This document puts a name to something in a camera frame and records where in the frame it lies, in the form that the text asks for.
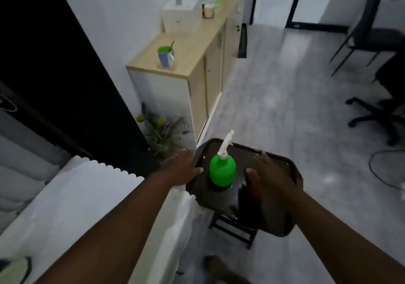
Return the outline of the person's right hand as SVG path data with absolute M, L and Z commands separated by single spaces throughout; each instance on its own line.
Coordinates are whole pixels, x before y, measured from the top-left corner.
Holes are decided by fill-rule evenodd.
M 296 185 L 279 165 L 266 154 L 257 154 L 248 168 L 255 169 L 259 175 L 259 196 L 255 198 L 262 200 L 265 196 L 272 196 L 284 207 L 290 207 Z

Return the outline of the person's left hand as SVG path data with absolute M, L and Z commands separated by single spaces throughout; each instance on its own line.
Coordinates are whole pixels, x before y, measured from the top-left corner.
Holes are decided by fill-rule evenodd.
M 182 186 L 188 184 L 196 177 L 187 177 L 186 171 L 188 168 L 196 167 L 193 164 L 195 155 L 194 150 L 183 149 L 175 156 L 173 156 L 159 171 L 159 176 L 165 184 L 170 187 Z

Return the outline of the dark brown plastic tray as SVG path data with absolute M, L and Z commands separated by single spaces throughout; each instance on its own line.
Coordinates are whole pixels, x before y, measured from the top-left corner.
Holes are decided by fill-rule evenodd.
M 277 237 L 286 237 L 296 226 L 292 216 L 273 198 L 263 198 L 261 204 L 246 188 L 245 169 L 251 166 L 253 157 L 261 150 L 234 143 L 228 153 L 236 161 L 234 182 L 221 188 L 214 185 L 209 176 L 209 163 L 222 144 L 222 139 L 211 138 L 198 147 L 193 163 L 204 172 L 186 185 L 203 208 L 219 214 L 235 217 L 248 228 L 257 229 Z

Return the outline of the person's left forearm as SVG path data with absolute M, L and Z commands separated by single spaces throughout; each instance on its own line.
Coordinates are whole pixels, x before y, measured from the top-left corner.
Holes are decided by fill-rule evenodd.
M 128 282 L 175 179 L 158 171 L 78 239 L 35 284 Z

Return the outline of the person's right forearm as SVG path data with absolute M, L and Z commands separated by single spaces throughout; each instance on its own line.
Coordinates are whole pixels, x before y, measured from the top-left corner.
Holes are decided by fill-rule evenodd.
M 304 191 L 292 186 L 279 196 L 336 284 L 405 284 L 405 266 Z

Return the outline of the green spray bottle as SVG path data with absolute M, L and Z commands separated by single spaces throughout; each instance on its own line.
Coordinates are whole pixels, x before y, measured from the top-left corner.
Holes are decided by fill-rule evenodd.
M 227 148 L 232 146 L 232 138 L 235 131 L 231 129 L 223 140 L 217 154 L 211 159 L 209 165 L 209 176 L 211 182 L 221 188 L 230 186 L 235 179 L 236 162 L 228 154 Z

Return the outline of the potted plant with yellow flowers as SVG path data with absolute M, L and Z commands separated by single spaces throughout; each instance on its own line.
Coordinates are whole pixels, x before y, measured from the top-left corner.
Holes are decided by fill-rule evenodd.
M 143 127 L 150 150 L 160 160 L 170 158 L 180 149 L 180 139 L 190 133 L 185 117 L 165 118 L 151 111 L 145 102 L 140 106 L 136 121 Z

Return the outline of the black stool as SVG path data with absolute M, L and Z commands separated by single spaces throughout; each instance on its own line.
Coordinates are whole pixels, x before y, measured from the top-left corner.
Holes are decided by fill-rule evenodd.
M 208 229 L 212 228 L 243 242 L 248 250 L 252 248 L 258 233 L 257 229 L 251 229 L 239 224 L 235 217 L 228 217 L 217 212 L 213 214 L 208 226 Z

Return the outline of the light wooden sideboard cabinet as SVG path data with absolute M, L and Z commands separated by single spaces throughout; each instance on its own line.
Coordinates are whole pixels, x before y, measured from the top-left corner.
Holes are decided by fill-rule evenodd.
M 162 117 L 185 117 L 180 148 L 197 149 L 226 86 L 240 41 L 245 0 L 222 0 L 212 19 L 191 33 L 160 33 L 126 66 L 142 102 Z M 160 46 L 174 42 L 175 65 L 163 68 Z

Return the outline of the green and blue mug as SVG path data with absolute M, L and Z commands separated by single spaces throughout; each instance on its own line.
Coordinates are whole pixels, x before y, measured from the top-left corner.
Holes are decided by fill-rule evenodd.
M 170 69 L 175 65 L 175 52 L 172 46 L 160 46 L 158 57 L 163 68 Z

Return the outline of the white scalloped tablecloth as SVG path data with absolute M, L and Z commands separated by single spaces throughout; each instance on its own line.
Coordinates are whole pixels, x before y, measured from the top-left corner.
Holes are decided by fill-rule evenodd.
M 0 235 L 0 258 L 31 257 L 35 281 L 84 233 L 144 180 L 96 160 L 75 156 Z M 195 196 L 172 188 L 128 284 L 171 284 L 202 214 Z

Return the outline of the white square box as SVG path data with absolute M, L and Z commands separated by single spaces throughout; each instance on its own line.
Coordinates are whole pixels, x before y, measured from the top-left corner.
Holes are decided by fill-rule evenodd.
M 166 33 L 195 32 L 203 20 L 202 0 L 169 0 L 161 10 L 161 18 Z

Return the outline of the black swivel office chair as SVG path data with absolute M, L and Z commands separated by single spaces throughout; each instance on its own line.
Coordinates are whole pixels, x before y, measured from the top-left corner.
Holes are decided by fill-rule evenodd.
M 348 99 L 347 105 L 357 103 L 371 114 L 354 118 L 347 125 L 353 128 L 360 122 L 378 121 L 387 132 L 387 144 L 395 146 L 400 136 L 393 123 L 405 126 L 405 117 L 394 114 L 396 109 L 405 104 L 405 41 L 401 43 L 399 50 L 377 70 L 373 82 L 378 82 L 384 87 L 390 98 L 379 101 L 378 108 L 358 97 Z

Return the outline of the grey folded blind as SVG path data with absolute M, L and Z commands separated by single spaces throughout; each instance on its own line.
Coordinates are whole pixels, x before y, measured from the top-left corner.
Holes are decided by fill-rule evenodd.
M 0 235 L 71 158 L 0 109 Z

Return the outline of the black four-legged chair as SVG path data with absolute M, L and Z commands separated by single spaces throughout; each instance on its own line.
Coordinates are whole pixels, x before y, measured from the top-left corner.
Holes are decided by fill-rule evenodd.
M 380 2 L 381 0 L 366 0 L 359 21 L 330 59 L 331 62 L 343 47 L 347 46 L 350 49 L 331 76 L 338 72 L 354 51 L 374 52 L 374 56 L 367 64 L 370 65 L 381 52 L 398 52 L 405 42 L 405 34 L 397 29 L 372 28 Z

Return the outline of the pale green plate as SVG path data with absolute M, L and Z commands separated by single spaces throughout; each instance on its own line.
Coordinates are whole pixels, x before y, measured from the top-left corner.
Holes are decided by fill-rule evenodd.
M 9 260 L 0 258 L 0 284 L 23 284 L 32 271 L 31 257 Z

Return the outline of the black door frame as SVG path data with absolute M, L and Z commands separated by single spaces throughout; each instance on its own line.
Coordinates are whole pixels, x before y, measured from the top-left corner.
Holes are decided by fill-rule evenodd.
M 293 0 L 286 28 L 330 33 L 346 33 L 348 26 L 324 20 L 331 0 Z

